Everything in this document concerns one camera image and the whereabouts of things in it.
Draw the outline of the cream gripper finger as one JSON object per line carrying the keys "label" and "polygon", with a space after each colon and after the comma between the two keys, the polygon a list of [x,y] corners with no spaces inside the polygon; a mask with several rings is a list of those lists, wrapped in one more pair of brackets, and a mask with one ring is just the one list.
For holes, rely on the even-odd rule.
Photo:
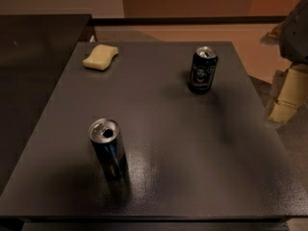
{"label": "cream gripper finger", "polygon": [[278,44],[283,31],[283,26],[283,22],[277,24],[261,38],[261,42],[268,45]]}
{"label": "cream gripper finger", "polygon": [[277,70],[272,79],[266,119],[270,123],[287,123],[308,98],[308,65],[293,63]]}

